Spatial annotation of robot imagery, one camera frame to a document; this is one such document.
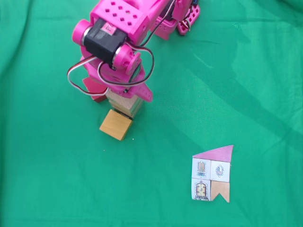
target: cable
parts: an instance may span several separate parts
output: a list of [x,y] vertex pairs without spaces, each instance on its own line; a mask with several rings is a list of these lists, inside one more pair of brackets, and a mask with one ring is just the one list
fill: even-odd
[[190,7],[189,7],[189,8],[190,8],[190,12],[188,13],[187,16],[184,17],[183,20],[186,20],[186,19],[190,16],[190,14],[191,14],[191,12],[192,12],[192,10],[193,10],[193,3],[194,3],[194,0],[192,0],[192,1],[191,1],[191,4],[190,4]]
[[87,92],[87,91],[83,90],[83,89],[80,88],[78,85],[76,85],[75,83],[73,83],[73,82],[71,81],[71,79],[70,79],[70,74],[71,74],[71,72],[73,72],[75,69],[77,69],[77,68],[81,67],[82,65],[85,65],[85,64],[87,64],[87,63],[89,63],[89,62],[91,62],[91,61],[93,61],[93,60],[95,60],[95,59],[97,59],[97,57],[95,57],[95,56],[90,56],[90,57],[88,57],[88,58],[86,58],[86,59],[83,59],[82,61],[78,62],[78,63],[75,64],[74,66],[72,66],[72,67],[67,71],[67,79],[68,79],[69,83],[70,83],[73,87],[77,88],[80,92],[82,92],[82,93],[84,93],[84,94],[86,94],[86,95],[88,95],[88,96],[104,96],[104,95],[107,93],[108,88],[107,88],[106,91],[103,92],[103,93],[91,93],[91,92]]
[[186,29],[188,29],[188,26],[187,26],[187,24],[186,24],[184,21],[182,21],[181,23],[183,24],[183,26],[184,26]]
[[101,68],[102,66],[105,64],[104,62],[101,62],[98,66],[98,69],[97,69],[97,72],[98,72],[98,75],[101,79],[101,81],[105,84],[109,84],[109,85],[115,85],[115,86],[124,86],[124,87],[134,87],[134,86],[137,86],[137,85],[140,85],[140,84],[143,84],[145,83],[152,75],[152,72],[154,70],[154,67],[155,67],[155,58],[153,56],[153,53],[150,49],[146,48],[146,47],[140,47],[140,46],[134,46],[130,43],[126,43],[127,45],[129,45],[131,48],[133,48],[134,50],[138,50],[138,51],[146,51],[148,53],[150,53],[151,57],[152,57],[152,65],[151,65],[151,70],[150,72],[147,74],[147,76],[140,80],[140,81],[137,81],[137,82],[131,82],[131,83],[119,83],[119,82],[113,82],[113,81],[110,81],[110,80],[107,80],[104,78],[104,76],[102,75],[101,73]]
[[165,16],[163,17],[163,19],[159,22],[159,24],[157,24],[157,26],[154,28],[154,30],[150,33],[150,35],[148,36],[148,38],[139,46],[139,47],[144,47],[151,39],[152,35],[155,33],[155,31],[157,30],[157,28],[161,25],[161,23],[165,20],[165,18],[167,17],[167,15],[169,14],[170,10],[172,9],[172,6],[175,4],[176,0],[173,0],[173,2],[171,3],[169,9],[167,10]]

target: pink robot arm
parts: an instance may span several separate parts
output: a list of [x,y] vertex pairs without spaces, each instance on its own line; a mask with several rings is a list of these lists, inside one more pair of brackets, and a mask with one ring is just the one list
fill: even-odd
[[[171,13],[174,20],[170,29],[164,29],[169,36],[191,4],[192,0],[101,0],[91,12],[90,22],[80,21],[72,35],[73,41],[81,46],[82,60],[95,56],[84,65],[89,76],[120,96],[137,95],[151,102],[153,94],[145,81],[152,73],[154,58],[144,47],[150,37],[141,43],[148,30],[155,31],[162,22],[167,22],[159,19],[164,10],[167,11],[163,17]],[[152,70],[147,77],[141,54],[136,51],[148,51],[152,56]]]

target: red block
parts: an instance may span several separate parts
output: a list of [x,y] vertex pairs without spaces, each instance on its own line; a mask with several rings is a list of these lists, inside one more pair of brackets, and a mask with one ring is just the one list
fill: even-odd
[[[107,87],[103,84],[99,84],[95,82],[92,78],[87,77],[83,79],[83,83],[86,89],[91,93],[103,93],[106,91]],[[106,99],[106,95],[104,96],[92,96],[91,97],[95,102],[99,103]]]

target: green cloth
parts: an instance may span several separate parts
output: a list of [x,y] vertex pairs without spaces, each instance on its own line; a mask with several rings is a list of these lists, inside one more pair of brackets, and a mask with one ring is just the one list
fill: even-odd
[[[302,1],[200,0],[190,33],[154,36],[122,142],[66,79],[97,2],[0,1],[0,226],[303,226]],[[192,200],[192,155],[230,144],[231,202]]]

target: black servo motor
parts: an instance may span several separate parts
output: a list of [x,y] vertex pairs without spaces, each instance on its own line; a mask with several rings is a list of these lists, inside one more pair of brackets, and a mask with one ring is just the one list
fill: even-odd
[[127,34],[99,18],[84,37],[84,46],[92,55],[112,67],[117,49],[123,45]]

